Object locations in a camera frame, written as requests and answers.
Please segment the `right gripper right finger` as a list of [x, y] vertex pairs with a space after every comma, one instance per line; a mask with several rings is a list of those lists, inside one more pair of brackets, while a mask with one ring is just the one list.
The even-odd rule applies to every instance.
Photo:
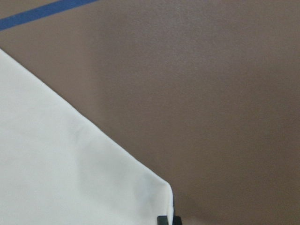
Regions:
[[182, 225], [182, 220], [180, 216], [173, 216], [173, 225]]

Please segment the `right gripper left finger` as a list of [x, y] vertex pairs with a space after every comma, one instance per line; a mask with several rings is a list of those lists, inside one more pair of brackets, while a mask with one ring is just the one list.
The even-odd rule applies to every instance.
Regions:
[[157, 225], [168, 225], [167, 216], [158, 216], [157, 217]]

